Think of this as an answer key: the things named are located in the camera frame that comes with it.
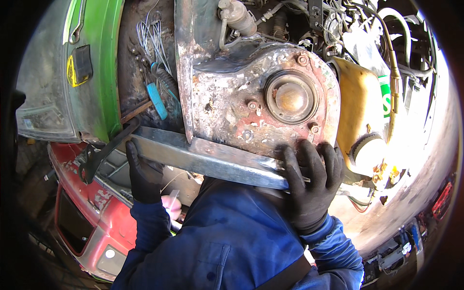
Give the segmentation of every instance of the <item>blue sleeve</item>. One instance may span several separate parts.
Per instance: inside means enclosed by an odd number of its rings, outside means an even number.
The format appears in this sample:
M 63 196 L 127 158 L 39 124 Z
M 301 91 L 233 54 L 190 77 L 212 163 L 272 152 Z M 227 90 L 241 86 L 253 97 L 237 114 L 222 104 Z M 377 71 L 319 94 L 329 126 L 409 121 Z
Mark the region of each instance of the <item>blue sleeve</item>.
M 135 248 L 127 254 L 121 272 L 111 289 L 129 289 L 130 279 L 147 254 L 171 237 L 171 219 L 161 202 L 143 204 L 134 200 L 130 214 L 137 221 Z
M 362 258 L 343 233 L 336 217 L 326 216 L 314 233 L 300 236 L 316 260 L 306 276 L 293 289 L 359 289 L 364 277 Z

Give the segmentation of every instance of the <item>rusty metal panel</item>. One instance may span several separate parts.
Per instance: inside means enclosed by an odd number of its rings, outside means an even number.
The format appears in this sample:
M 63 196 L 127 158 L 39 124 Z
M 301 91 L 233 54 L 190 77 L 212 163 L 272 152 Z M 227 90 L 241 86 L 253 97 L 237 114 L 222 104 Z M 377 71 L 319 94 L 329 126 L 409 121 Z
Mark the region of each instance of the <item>rusty metal panel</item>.
M 307 57 L 305 64 L 298 62 L 302 55 Z M 193 66 L 189 113 L 195 137 L 273 158 L 278 145 L 298 140 L 335 143 L 340 89 L 334 73 L 318 56 L 293 45 L 271 44 L 233 66 L 225 62 Z M 312 83 L 315 111 L 304 122 L 283 123 L 266 106 L 266 81 L 281 71 L 299 72 Z M 250 109 L 250 101 L 258 107 Z M 314 125 L 318 129 L 311 131 Z

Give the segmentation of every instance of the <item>bolt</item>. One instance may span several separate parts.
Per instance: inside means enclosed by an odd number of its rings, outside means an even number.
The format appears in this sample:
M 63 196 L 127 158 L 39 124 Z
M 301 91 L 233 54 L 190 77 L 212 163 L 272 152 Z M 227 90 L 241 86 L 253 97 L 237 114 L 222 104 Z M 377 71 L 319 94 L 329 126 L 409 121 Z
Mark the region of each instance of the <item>bolt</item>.
M 249 108 L 250 110 L 252 110 L 252 111 L 256 111 L 256 110 L 258 109 L 258 106 L 259 106 L 259 105 L 258 105 L 258 102 L 255 101 L 255 100 L 249 101 L 247 105 L 248 105 L 248 108 Z
M 317 134 L 319 132 L 319 125 L 317 123 L 311 123 L 309 125 L 309 129 L 310 129 L 311 133 Z
M 242 137 L 245 141 L 250 141 L 251 139 L 253 139 L 253 132 L 247 130 L 243 132 Z
M 308 56 L 302 54 L 298 57 L 298 59 L 296 60 L 296 62 L 298 62 L 299 65 L 301 66 L 307 66 L 308 63 L 309 63 L 309 58 Z

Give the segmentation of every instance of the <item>red car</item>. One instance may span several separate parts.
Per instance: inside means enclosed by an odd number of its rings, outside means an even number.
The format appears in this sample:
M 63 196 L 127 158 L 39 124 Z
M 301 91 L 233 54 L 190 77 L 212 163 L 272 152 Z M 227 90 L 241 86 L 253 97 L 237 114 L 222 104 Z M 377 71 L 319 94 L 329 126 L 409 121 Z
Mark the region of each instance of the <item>red car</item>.
M 124 161 L 122 152 L 115 151 L 121 164 L 106 161 L 95 181 L 85 185 L 77 174 L 79 155 L 85 146 L 86 143 L 49 144 L 50 160 L 59 179 L 55 224 L 63 243 L 84 271 L 114 281 L 128 251 L 135 246 L 137 227 L 129 213 L 131 202 L 122 196 L 123 187 L 111 186 L 104 179 L 128 170 L 127 160 Z M 109 174 L 101 171 L 105 166 Z

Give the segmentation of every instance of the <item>metal bracket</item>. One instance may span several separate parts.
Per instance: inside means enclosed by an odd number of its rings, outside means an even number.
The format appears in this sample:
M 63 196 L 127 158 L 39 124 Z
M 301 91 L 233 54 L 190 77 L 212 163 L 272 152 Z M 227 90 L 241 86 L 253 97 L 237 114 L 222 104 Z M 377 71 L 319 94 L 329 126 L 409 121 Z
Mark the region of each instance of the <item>metal bracket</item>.
M 141 126 L 132 135 L 143 158 L 183 170 L 258 187 L 287 189 L 279 174 L 283 163 L 224 144 L 194 137 L 191 145 L 183 134 Z
M 308 0 L 309 26 L 317 31 L 322 31 L 323 12 L 322 0 Z
M 121 144 L 121 142 L 140 126 L 138 118 L 128 121 L 129 126 L 111 140 L 102 150 L 95 152 L 91 144 L 85 147 L 85 162 L 79 165 L 79 177 L 85 184 L 90 184 L 97 173 L 98 168 L 106 157 Z

